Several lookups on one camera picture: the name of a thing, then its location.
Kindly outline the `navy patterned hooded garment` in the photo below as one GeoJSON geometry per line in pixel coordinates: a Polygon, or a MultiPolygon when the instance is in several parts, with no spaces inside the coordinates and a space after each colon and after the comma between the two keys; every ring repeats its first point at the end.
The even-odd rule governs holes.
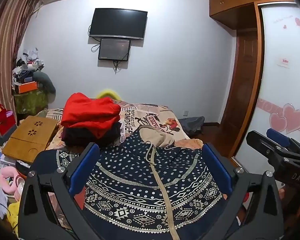
{"type": "Polygon", "coordinates": [[[83,215],[103,239],[198,239],[225,204],[200,149],[141,126],[100,151],[83,215]]]}

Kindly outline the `dark folded clothes stack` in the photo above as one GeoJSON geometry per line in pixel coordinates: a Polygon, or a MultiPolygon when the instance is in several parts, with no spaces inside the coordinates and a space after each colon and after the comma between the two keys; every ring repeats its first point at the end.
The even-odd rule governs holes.
{"type": "Polygon", "coordinates": [[[93,142],[99,148],[105,148],[114,144],[120,137],[121,123],[113,124],[111,129],[107,131],[101,138],[94,136],[91,131],[86,128],[64,128],[62,132],[62,141],[71,147],[86,147],[89,143],[93,142]]]}

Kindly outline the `yellow knitted blanket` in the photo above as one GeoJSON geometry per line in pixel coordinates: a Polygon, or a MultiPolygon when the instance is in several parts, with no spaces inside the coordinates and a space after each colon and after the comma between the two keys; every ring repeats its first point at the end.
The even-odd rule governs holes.
{"type": "Polygon", "coordinates": [[[18,235],[18,214],[20,202],[11,203],[8,205],[7,219],[12,227],[14,234],[18,235]]]}

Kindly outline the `wooden wardrobe with sliding door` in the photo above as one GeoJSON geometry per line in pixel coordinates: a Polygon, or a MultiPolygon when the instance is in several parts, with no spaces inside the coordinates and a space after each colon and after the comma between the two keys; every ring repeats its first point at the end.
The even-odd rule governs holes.
{"type": "Polygon", "coordinates": [[[243,125],[228,156],[252,173],[270,168],[246,142],[272,128],[300,142],[300,6],[295,0],[209,0],[210,16],[235,30],[257,31],[257,65],[243,125]]]}

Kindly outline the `pink plush toy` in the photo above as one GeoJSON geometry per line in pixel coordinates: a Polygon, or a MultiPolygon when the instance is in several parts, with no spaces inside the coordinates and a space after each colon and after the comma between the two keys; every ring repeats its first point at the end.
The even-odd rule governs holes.
{"type": "Polygon", "coordinates": [[[13,196],[19,202],[25,185],[24,178],[13,166],[6,166],[0,170],[0,187],[4,193],[13,196]]]}

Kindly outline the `brown wooden door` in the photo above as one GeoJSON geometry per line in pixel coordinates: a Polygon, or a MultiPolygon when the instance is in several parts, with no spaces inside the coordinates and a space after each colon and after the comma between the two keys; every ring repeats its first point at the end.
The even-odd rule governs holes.
{"type": "Polygon", "coordinates": [[[257,31],[240,30],[230,91],[222,118],[224,146],[222,155],[228,157],[243,125],[250,102],[257,65],[257,31]]]}

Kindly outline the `wooden folding lap desk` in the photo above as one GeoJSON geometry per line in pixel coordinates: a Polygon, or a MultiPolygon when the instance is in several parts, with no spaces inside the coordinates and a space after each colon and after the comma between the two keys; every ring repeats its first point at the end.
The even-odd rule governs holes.
{"type": "Polygon", "coordinates": [[[25,163],[33,163],[36,156],[46,149],[57,124],[55,119],[28,116],[12,133],[2,153],[25,163]]]}

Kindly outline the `dark bag on floor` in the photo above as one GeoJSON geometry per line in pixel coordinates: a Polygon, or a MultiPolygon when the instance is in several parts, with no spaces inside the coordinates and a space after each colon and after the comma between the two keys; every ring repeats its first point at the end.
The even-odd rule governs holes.
{"type": "Polygon", "coordinates": [[[203,116],[179,119],[183,131],[190,137],[202,132],[205,122],[203,116]]]}

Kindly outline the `red folded garment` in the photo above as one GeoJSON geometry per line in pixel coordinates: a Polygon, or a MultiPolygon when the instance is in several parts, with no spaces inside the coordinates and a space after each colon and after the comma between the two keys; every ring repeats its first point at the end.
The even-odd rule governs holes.
{"type": "Polygon", "coordinates": [[[61,125],[85,128],[100,139],[120,121],[120,112],[120,105],[111,98],[90,99],[82,93],[74,93],[66,101],[61,125]]]}

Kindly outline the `orange box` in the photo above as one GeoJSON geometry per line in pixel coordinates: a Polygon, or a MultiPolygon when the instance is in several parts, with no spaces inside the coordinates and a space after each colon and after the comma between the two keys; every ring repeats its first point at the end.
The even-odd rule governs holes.
{"type": "Polygon", "coordinates": [[[18,94],[27,93],[33,90],[37,90],[38,84],[36,81],[23,83],[21,85],[16,86],[16,92],[18,94]]]}

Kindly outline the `printed bed blanket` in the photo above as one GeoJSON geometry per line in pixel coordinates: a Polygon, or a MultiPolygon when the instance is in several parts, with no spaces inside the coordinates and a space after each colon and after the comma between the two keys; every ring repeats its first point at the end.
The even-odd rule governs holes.
{"type": "MultiPolygon", "coordinates": [[[[116,140],[110,141],[107,145],[119,145],[125,141],[139,126],[152,126],[173,137],[176,146],[187,147],[191,149],[202,148],[203,142],[200,139],[190,139],[184,132],[179,120],[172,110],[167,106],[152,105],[144,103],[127,103],[121,100],[113,100],[120,105],[120,136],[116,140]]],[[[62,139],[63,126],[61,126],[62,108],[45,109],[41,113],[45,113],[46,118],[59,121],[57,124],[57,132],[46,150],[66,148],[68,151],[81,152],[82,147],[79,145],[68,146],[62,139]]]]}

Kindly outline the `grey neck pillow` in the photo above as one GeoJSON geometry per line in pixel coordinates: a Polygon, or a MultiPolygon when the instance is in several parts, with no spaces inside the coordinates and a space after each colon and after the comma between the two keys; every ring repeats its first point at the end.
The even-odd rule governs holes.
{"type": "Polygon", "coordinates": [[[35,71],[33,73],[33,80],[40,83],[42,87],[50,94],[56,94],[55,86],[53,85],[50,77],[41,71],[35,71]]]}

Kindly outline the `yellow foam tube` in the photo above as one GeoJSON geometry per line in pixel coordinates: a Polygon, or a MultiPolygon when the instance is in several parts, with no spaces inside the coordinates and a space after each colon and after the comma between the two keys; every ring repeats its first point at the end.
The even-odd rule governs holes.
{"type": "Polygon", "coordinates": [[[121,100],[121,97],[117,92],[115,92],[112,89],[104,89],[101,92],[99,92],[96,96],[97,99],[102,99],[102,98],[111,98],[113,100],[121,100]]]}

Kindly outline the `striped brown curtain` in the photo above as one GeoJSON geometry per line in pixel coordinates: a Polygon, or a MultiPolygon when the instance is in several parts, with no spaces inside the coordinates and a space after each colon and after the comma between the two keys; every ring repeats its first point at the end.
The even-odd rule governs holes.
{"type": "Polygon", "coordinates": [[[0,104],[14,110],[12,70],[31,15],[40,0],[3,0],[0,3],[0,104]]]}

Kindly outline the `large wall television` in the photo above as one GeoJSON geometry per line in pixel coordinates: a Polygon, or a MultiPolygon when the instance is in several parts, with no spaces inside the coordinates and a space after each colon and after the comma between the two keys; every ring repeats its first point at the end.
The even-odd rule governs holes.
{"type": "Polygon", "coordinates": [[[141,10],[95,8],[89,36],[143,40],[147,15],[141,10]]]}

